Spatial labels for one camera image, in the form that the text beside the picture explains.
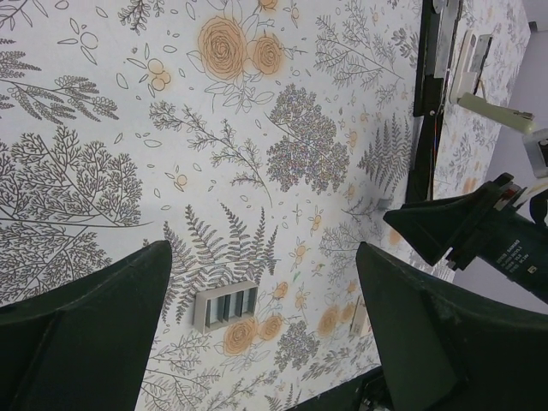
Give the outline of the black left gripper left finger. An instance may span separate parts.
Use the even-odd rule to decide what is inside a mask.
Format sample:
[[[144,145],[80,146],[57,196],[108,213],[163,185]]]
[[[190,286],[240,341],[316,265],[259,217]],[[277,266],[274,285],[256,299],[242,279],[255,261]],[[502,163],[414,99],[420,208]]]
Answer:
[[[171,270],[154,243],[1,309],[3,410],[133,410]]]

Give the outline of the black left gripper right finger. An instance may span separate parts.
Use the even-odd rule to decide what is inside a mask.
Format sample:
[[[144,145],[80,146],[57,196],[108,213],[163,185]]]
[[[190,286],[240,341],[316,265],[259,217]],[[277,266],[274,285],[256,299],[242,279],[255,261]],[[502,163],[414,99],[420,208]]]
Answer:
[[[396,410],[545,410],[547,317],[362,242],[356,265]]]

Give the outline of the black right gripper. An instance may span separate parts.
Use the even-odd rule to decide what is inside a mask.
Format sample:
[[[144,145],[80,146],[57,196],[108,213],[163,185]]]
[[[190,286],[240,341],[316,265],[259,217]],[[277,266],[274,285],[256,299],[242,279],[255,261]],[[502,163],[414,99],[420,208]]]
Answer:
[[[429,265],[447,255],[452,270],[478,258],[547,302],[547,192],[518,213],[524,190],[503,173],[462,196],[402,205],[383,220]]]

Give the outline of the small staple box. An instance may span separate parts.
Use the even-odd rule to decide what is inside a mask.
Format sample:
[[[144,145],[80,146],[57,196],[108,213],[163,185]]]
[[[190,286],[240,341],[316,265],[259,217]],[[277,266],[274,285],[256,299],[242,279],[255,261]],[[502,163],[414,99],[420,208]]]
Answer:
[[[357,337],[365,337],[371,332],[371,324],[366,309],[365,300],[362,296],[359,297],[354,310],[354,317],[351,321],[350,335]]]

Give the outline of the black stapler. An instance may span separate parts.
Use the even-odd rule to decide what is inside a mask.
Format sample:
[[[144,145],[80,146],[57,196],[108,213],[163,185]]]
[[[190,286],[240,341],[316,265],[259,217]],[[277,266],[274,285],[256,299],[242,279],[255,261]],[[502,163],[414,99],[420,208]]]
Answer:
[[[413,111],[422,123],[408,174],[407,203],[433,198],[444,107],[461,15],[460,0],[422,3]]]

